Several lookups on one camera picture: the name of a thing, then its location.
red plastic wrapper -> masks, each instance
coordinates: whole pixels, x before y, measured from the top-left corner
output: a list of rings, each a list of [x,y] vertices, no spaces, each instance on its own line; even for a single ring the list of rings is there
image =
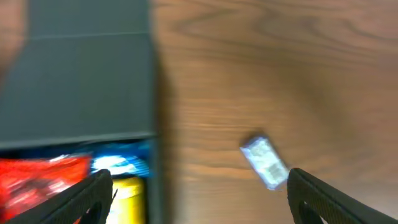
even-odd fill
[[[0,159],[0,222],[77,184],[88,175],[89,168],[90,156]]]

brown tabletop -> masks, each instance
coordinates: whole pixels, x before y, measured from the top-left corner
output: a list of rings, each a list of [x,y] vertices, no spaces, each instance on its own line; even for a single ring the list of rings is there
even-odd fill
[[[239,151],[257,128],[289,166],[398,218],[397,9],[155,1],[174,223],[293,223]]]

wood grain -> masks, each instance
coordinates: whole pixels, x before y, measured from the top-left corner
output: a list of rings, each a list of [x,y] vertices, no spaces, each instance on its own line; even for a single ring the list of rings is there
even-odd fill
[[[0,1],[0,62],[22,45]],[[291,167],[398,218],[395,0],[155,0],[172,223],[293,223],[239,151],[263,129]]]

wooden table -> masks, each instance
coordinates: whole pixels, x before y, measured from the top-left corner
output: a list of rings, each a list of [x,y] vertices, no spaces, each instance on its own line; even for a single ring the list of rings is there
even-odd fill
[[[239,151],[398,218],[398,2],[156,0],[173,223],[293,223]]]

box lid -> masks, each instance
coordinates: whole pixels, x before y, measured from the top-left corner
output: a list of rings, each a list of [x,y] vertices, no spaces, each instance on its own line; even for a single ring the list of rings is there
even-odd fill
[[[52,4],[49,0],[31,1],[29,17],[34,23],[41,15],[38,9],[43,9],[42,14],[54,10],[55,6],[44,2]],[[121,7],[135,1],[114,2]],[[92,31],[90,24],[100,27],[97,22],[104,21],[95,18],[81,30],[70,30],[76,20],[71,24],[65,20],[84,13],[100,14],[96,7],[78,7],[64,13],[64,20],[55,20],[53,26],[63,21],[65,27],[57,34],[51,33],[51,24],[47,31],[42,27],[40,32],[30,32],[34,35],[28,38],[0,92],[0,149],[154,135],[150,35],[105,27]],[[118,21],[112,18],[107,27]]]

